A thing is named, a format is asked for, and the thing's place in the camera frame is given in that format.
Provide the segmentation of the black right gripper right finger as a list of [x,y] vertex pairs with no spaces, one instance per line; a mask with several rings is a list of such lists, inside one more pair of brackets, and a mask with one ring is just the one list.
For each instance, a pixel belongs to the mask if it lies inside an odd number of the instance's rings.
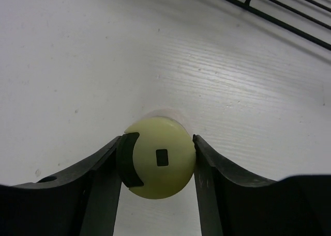
[[194,135],[203,235],[330,235],[330,175],[254,174]]

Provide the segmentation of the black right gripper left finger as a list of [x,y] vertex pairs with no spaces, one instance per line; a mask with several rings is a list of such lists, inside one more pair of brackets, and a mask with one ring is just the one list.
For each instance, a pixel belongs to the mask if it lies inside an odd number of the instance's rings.
[[1,235],[113,235],[119,140],[36,183],[1,185]]

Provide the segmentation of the pale green-lid shaker jar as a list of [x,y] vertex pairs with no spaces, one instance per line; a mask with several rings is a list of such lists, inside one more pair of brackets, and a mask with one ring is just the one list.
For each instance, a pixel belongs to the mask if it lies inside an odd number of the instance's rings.
[[196,163],[192,135],[182,116],[169,109],[148,113],[125,131],[116,148],[123,184],[146,199],[165,199],[190,181]]

